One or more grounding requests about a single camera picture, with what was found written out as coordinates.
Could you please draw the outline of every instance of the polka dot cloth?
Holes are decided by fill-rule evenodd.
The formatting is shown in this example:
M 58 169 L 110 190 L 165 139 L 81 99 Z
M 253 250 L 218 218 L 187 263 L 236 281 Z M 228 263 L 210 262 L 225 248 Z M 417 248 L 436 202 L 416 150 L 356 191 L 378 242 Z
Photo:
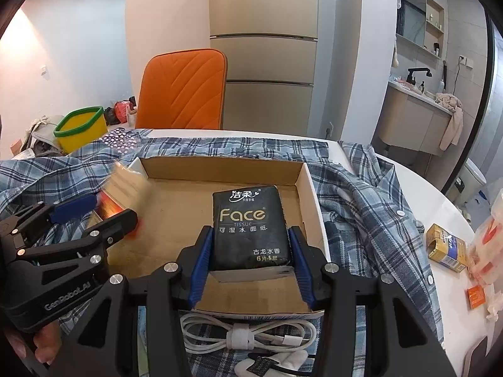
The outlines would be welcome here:
M 126 154 L 140 143 L 137 135 L 128 133 L 123 128 L 117 128 L 102 136 L 100 140 L 112 149 L 116 149 L 119 154 Z

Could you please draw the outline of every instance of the refrigerator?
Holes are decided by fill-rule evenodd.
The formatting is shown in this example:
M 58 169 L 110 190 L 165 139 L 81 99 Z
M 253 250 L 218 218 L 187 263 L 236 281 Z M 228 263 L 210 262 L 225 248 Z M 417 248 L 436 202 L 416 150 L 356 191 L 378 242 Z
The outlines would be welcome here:
M 210 46 L 228 60 L 223 127 L 305 136 L 318 0 L 209 0 Z

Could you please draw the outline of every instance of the open cardboard box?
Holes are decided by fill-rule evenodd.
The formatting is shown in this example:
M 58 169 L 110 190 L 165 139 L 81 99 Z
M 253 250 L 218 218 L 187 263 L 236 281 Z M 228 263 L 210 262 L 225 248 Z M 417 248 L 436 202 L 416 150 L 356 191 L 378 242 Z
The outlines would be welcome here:
M 118 167 L 104 192 L 138 213 L 140 225 L 108 249 L 111 273 L 145 276 L 193 245 L 213 225 L 213 193 L 275 185 L 288 227 L 300 226 L 309 245 L 329 257 L 318 198 L 305 163 L 231 157 L 153 157 Z M 303 302 L 295 276 L 219 283 L 208 275 L 198 311 L 233 318 L 316 318 Z

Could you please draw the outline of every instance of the human hand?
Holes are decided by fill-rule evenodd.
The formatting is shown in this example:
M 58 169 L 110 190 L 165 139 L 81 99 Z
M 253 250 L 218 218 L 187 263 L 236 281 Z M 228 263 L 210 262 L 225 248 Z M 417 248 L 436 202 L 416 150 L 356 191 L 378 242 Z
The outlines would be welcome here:
M 26 357 L 26 344 L 21 336 L 13 330 L 5 330 L 8 342 L 20 358 Z M 33 337 L 37 349 L 35 357 L 41 363 L 51 364 L 61 347 L 61 330 L 57 321 L 49 323 Z

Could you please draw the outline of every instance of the orange leather upholstery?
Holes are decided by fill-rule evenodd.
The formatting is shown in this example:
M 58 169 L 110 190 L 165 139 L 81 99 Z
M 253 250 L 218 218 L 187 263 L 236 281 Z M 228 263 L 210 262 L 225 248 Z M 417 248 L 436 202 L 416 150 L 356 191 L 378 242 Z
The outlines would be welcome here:
M 136 128 L 221 129 L 227 58 L 217 50 L 153 57 L 143 73 Z

